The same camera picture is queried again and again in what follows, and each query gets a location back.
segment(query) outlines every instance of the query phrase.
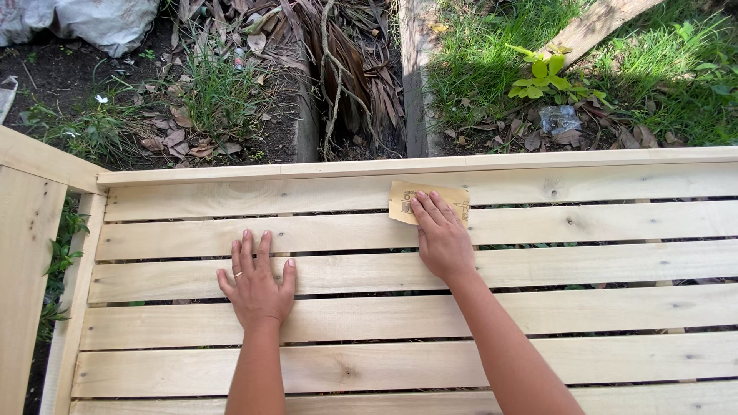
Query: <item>left hand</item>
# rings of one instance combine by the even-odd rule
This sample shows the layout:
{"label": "left hand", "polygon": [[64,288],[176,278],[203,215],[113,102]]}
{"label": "left hand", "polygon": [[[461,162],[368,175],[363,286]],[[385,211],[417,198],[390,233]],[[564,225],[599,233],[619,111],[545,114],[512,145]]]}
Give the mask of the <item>left hand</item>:
{"label": "left hand", "polygon": [[285,262],[280,286],[269,265],[272,233],[267,230],[261,236],[255,260],[251,256],[253,243],[253,235],[248,229],[241,241],[233,241],[231,256],[235,287],[228,281],[226,270],[217,271],[218,285],[233,304],[233,311],[244,330],[270,323],[279,327],[292,310],[297,275],[294,258]]}

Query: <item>wooden frame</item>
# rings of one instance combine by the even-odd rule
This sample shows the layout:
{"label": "wooden frame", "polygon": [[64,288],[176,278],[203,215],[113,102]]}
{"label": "wooden frame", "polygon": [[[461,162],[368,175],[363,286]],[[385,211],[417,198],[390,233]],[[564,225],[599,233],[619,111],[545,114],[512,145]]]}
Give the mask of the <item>wooden frame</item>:
{"label": "wooden frame", "polygon": [[[472,210],[470,233],[482,245],[658,239],[650,244],[479,250],[477,266],[490,287],[738,275],[738,241],[661,241],[738,234],[737,206],[729,197],[738,195],[738,148],[108,172],[22,134],[4,128],[0,132],[0,201],[12,206],[0,211],[0,258],[12,270],[4,283],[22,293],[3,304],[6,315],[18,318],[0,321],[0,341],[24,340],[23,345],[0,344],[3,414],[22,409],[26,383],[20,380],[27,376],[44,292],[41,278],[18,275],[36,275],[48,264],[46,241],[56,231],[67,188],[83,194],[80,211],[90,214],[91,232],[73,241],[73,249],[84,256],[65,276],[62,302],[71,320],[55,329],[43,414],[221,414],[224,399],[192,397],[227,391],[236,350],[217,348],[237,344],[240,336],[227,304],[106,303],[220,298],[213,270],[227,267],[228,260],[206,257],[228,255],[227,242],[243,227],[278,235],[275,273],[296,252],[412,247],[413,232],[383,213],[304,216],[386,208],[387,185],[394,178],[463,185],[478,208],[614,199],[658,202]],[[715,196],[728,200],[656,200]],[[171,203],[162,205],[162,197]],[[34,219],[37,212],[40,219]],[[321,232],[330,237],[309,237]],[[186,260],[159,259],[182,257]],[[156,260],[140,261],[144,258]],[[299,254],[297,260],[299,295],[422,294],[445,288],[424,270],[417,253],[321,252]],[[662,285],[498,296],[524,331],[536,335],[738,324],[738,286]],[[474,344],[453,340],[469,333],[453,301],[443,295],[301,298],[280,335],[287,342],[282,354],[288,393],[485,385]],[[352,344],[406,337],[452,339]],[[351,341],[304,343],[337,340]],[[731,364],[738,359],[738,332],[532,341],[567,383],[738,376]],[[302,346],[290,346],[292,342]],[[206,348],[172,349],[194,346]],[[435,362],[431,368],[429,361]],[[589,414],[679,415],[702,407],[732,414],[738,408],[738,380],[573,392]],[[101,399],[105,397],[150,399]],[[497,411],[495,405],[488,391],[288,397],[289,412],[295,414],[470,414]]]}

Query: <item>yellow-green leaf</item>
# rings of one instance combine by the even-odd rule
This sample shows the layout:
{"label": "yellow-green leaf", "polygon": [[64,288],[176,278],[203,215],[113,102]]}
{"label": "yellow-green leaf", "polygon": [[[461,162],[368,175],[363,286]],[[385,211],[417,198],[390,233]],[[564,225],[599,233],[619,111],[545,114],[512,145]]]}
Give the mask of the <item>yellow-green leaf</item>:
{"label": "yellow-green leaf", "polygon": [[564,78],[559,78],[556,75],[549,75],[546,79],[549,80],[559,90],[571,88],[571,84]]}
{"label": "yellow-green leaf", "polygon": [[543,96],[543,91],[536,88],[535,86],[528,87],[528,97],[531,99],[540,98]]}
{"label": "yellow-green leaf", "polygon": [[531,66],[531,71],[533,72],[533,75],[536,76],[536,78],[543,78],[548,75],[548,67],[542,61],[533,62],[533,66]]}
{"label": "yellow-green leaf", "polygon": [[443,23],[429,23],[428,27],[436,33],[443,33],[449,29],[449,27]]}
{"label": "yellow-green leaf", "polygon": [[538,86],[539,88],[541,86],[547,86],[548,85],[548,79],[546,79],[546,78],[533,78],[533,84],[535,86]]}
{"label": "yellow-green leaf", "polygon": [[553,55],[548,59],[548,74],[555,75],[564,67],[564,55]]}
{"label": "yellow-green leaf", "polygon": [[528,56],[535,56],[536,55],[535,53],[531,52],[530,50],[527,50],[524,47],[512,46],[511,44],[505,44],[505,46],[509,47],[510,49],[516,50],[516,51],[518,51],[518,52],[520,52],[520,53],[522,53],[524,55],[528,55]]}
{"label": "yellow-green leaf", "polygon": [[533,81],[530,79],[519,79],[513,82],[512,86],[530,86],[533,85]]}

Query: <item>sandpaper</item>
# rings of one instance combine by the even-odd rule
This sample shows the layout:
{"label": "sandpaper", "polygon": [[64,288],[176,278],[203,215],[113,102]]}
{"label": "sandpaper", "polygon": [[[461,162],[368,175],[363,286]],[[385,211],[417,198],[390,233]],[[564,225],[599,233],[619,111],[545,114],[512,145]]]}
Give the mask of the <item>sandpaper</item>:
{"label": "sandpaper", "polygon": [[393,180],[390,189],[390,219],[396,219],[400,222],[408,224],[418,224],[413,209],[410,207],[410,200],[415,197],[418,191],[430,194],[431,191],[437,191],[446,203],[453,206],[459,218],[463,222],[464,228],[469,226],[469,191],[466,189],[444,188],[433,185],[418,185],[415,183],[403,182],[402,180]]}

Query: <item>right hand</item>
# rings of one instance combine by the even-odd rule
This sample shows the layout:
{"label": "right hand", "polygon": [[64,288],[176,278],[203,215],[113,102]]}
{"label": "right hand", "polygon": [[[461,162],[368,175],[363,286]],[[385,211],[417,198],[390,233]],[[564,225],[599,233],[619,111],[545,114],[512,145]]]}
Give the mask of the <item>right hand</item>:
{"label": "right hand", "polygon": [[420,258],[433,275],[446,285],[478,275],[472,239],[456,211],[436,191],[419,191],[410,201],[418,219]]}

